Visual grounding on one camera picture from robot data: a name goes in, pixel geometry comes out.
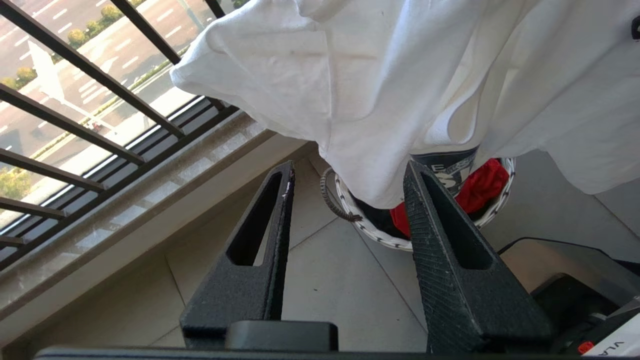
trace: tiled floor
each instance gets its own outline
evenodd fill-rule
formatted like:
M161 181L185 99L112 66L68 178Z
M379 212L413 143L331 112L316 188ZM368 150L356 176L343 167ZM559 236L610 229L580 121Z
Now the tiled floor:
M424 351L426 324L411 254L369 241L327 210L318 188L326 166L317 154L296 164L283 318L337 324L341 350ZM516 169L508 205L483 229L494 247L537 236L598 245L615 258L640 261L639 182L594 197L568 184L542 152L522 156ZM87 296L34 335L28 352L53 343L183 347L179 314L252 195Z

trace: road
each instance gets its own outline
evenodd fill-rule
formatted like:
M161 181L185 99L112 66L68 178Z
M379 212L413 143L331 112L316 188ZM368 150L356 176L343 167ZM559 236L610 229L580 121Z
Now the road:
M100 17L100 9L109 3L104 0L22 1L25 2L20 6L23 10L34 14L36 20L46 25L53 33L59 33L63 39L66 39L68 30L84 28L87 21L97 20ZM192 9L199 24L183 9L181 2L186 3ZM223 7L226 10L230 7L230 1L228 2L229 4L223 2ZM147 21L155 27L160 35L165 37L176 51L186 47L197 36L202 26L206 26L214 19L212 12L202 0L147 0L139 9ZM72 25L59 31L69 23ZM108 37L103 36L102 39L98 35L88 45L83 46L81 52L96 65L102 68L108 67L109 75L128 86L162 63L165 57L128 19L120 20L120 23L115 24L114 27L117 27L118 24L122 26L116 32ZM15 30L13 24L6 19L0 19L0 46L2 49L0 52L3 53L0 58L2 62L0 67L2 70L0 71L11 69L10 72L13 74L18 67L33 65L31 57L24 56L28 51L25 36L26 34L21 29ZM60 69L58 77L65 91L66 100L80 106L85 111L91 112L114 98L114 95L106 88L71 64ZM143 100L151 102L171 86L173 85L168 74L165 74L151 86L145 87L138 95ZM27 95L75 121L84 118L82 114L41 94L37 88ZM132 106L124 104L105 115L103 120L115 126L136 112ZM31 156L62 133L61 129L17 108L0 104L0 147L4 149ZM75 139L52 156L47 157L44 162L50 165L59 165L61 161L77 154L87 146L89 146L88 142Z

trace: woven basket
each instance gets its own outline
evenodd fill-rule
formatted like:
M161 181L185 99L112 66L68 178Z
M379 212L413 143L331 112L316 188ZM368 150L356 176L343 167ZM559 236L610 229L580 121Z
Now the woven basket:
M504 169L509 173L509 180L507 180L507 183L502 188L500 195L490 201L490 205L487 207L484 214L474 221L478 229L482 228L491 220L493 220L498 211L500 211L500 209L504 207L504 205L507 203L507 200L509 199L509 191L511 189L511 184L513 183L513 178L515 176L515 159L503 158L500 159L500 163L502 164L502 167L504 167ZM326 181L326 175L329 173L329 170L325 172L325 175L323 175L322 181ZM329 208L331 208L334 213L342 218L353 222L368 237L386 247L404 251L413 251L411 241L396 238L385 233L382 230L378 230L378 228L376 228L376 226L373 225L371 221L364 217L363 211L360 210L358 205L356 205L356 202L351 196L349 189L344 184L344 181L340 180L338 174L335 175L335 187L338 191L338 197L340 199L342 209L335 209L333 203L327 202L327 205L329 205Z

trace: tree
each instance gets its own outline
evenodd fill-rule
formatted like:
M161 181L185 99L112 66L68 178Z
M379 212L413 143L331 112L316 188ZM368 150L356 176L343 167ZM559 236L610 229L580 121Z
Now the tree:
M244 4L248 3L249 0L233 0L234 9L240 9Z
M30 67L18 68L16 75L18 75L18 82L22 83L23 85L28 84L31 80L35 79L38 76L36 70Z
M92 38L102 31L102 26L95 20L86 23L86 29L89 30L89 37Z
M31 189L29 174L26 171L7 168L0 170L0 196L21 200Z
M10 88L14 89L14 90L18 90L18 85L15 82L14 78L3 78L2 80L0 80L0 83L9 86Z
M103 7L102 10L100 10L100 13L108 24L114 23L122 16L122 12L120 12L120 10L112 4Z
M84 31L80 29L73 29L69 31L69 33L67 34L67 38L69 39L69 45L71 45L71 47L73 47L74 49L81 47L87 41L87 37L84 34Z

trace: white t-shirt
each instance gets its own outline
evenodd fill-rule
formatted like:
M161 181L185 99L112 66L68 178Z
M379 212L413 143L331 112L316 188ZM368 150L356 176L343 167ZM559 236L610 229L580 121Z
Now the white t-shirt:
M640 176L640 1L253 0L171 71L313 140L353 194L402 201L410 154L548 151L587 193Z

